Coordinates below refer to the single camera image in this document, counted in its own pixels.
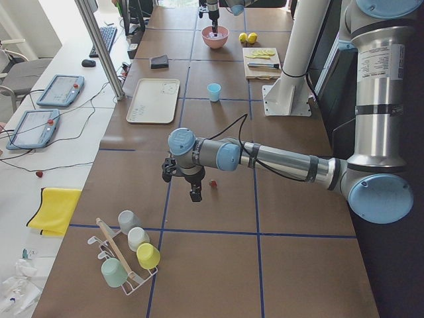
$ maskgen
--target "white desk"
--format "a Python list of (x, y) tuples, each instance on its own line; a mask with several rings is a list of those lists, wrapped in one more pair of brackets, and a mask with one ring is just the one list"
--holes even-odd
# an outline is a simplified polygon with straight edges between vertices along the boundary
[[(122, 62), (129, 63), (127, 55), (128, 43), (125, 33), (116, 18), (118, 27), (117, 37), (112, 47), (111, 57), (116, 70)], [(104, 83), (108, 82), (98, 58), (94, 68), (83, 68), (81, 61), (88, 58), (92, 43), (88, 33), (76, 34), (76, 37), (63, 45), (47, 70), (37, 81), (33, 89), (44, 89), (55, 74), (82, 75), (85, 86), (74, 104), (63, 109), (61, 113), (75, 109), (98, 93)], [(33, 93), (34, 102), (40, 93)], [(95, 113), (84, 128), (83, 134), (75, 140), (59, 141), (45, 149), (37, 150), (34, 154), (9, 160), (10, 163), (25, 167), (29, 170), (45, 170), (56, 166), (92, 162), (99, 148), (99, 141), (111, 118), (115, 107), (115, 94), (107, 85), (93, 100)], [(31, 100), (27, 97), (17, 109), (6, 129), (16, 127), (24, 111), (33, 109)], [(77, 136), (85, 120), (93, 111), (90, 103), (60, 117), (58, 129), (53, 140)], [(22, 154), (23, 150), (9, 151), (5, 149), (7, 138), (0, 139), (0, 149), (4, 151), (1, 158), (9, 158)], [(87, 179), (91, 165), (73, 168), (60, 168), (44, 173), (38, 178), (33, 172), (26, 172), (0, 162), (2, 180), (0, 192), (0, 282), (15, 274), (15, 262), (22, 257), (23, 248), (35, 249), (37, 256), (55, 256), (61, 238), (42, 237), (39, 231), (26, 227), (28, 220), (35, 214), (40, 205), (40, 189), (42, 187), (65, 187), (82, 189)], [(19, 317), (30, 317), (35, 306), (32, 306)], [(14, 317), (11, 312), (2, 313), (2, 317)]]

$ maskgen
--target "black mouse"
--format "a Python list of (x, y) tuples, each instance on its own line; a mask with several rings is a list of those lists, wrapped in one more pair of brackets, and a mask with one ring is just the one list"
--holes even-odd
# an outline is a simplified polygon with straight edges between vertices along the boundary
[(82, 60), (81, 65), (85, 68), (93, 68), (95, 66), (95, 60), (85, 59)]

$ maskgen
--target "brown table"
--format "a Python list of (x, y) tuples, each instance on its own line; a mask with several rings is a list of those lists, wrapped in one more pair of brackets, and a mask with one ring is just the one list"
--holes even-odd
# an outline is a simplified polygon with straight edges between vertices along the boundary
[[(131, 98), (117, 103), (34, 317), (378, 317), (342, 197), (245, 167), (206, 168), (201, 203), (190, 201), (182, 178), (162, 181), (175, 128), (211, 136), (244, 113), (244, 140), (331, 155), (316, 108), (308, 118), (265, 117), (260, 90), (268, 82), (244, 78), (239, 32), (257, 32), (255, 46), (276, 47), (283, 60), (290, 14), (247, 9), (233, 17), (221, 9), (220, 23), (231, 30), (229, 41), (210, 50), (200, 37), (209, 19), (200, 20), (196, 8), (154, 9), (124, 90), (131, 96), (139, 78), (178, 78), (175, 119), (130, 125)], [(148, 58), (162, 54), (170, 67), (151, 70)], [(223, 86), (218, 103), (206, 98), (211, 82)], [(116, 227), (124, 209), (140, 217), (162, 257), (155, 278), (128, 297), (107, 286), (98, 250), (87, 245), (102, 237), (96, 217)], [(140, 270), (125, 238), (117, 241)]]

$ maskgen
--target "yellow towel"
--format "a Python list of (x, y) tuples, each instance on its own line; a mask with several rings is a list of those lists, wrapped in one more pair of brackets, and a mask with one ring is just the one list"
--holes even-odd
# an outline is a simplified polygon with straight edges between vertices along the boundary
[(42, 235), (64, 236), (80, 195), (78, 189), (42, 188), (40, 207), (26, 225), (40, 229)]

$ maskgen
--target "bowl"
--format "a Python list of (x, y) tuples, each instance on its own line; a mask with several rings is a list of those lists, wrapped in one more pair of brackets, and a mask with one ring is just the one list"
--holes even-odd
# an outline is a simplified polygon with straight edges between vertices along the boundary
[(230, 31), (223, 26), (218, 26), (218, 36), (210, 36), (212, 26), (207, 26), (201, 31), (201, 37), (210, 48), (221, 48), (228, 40)]

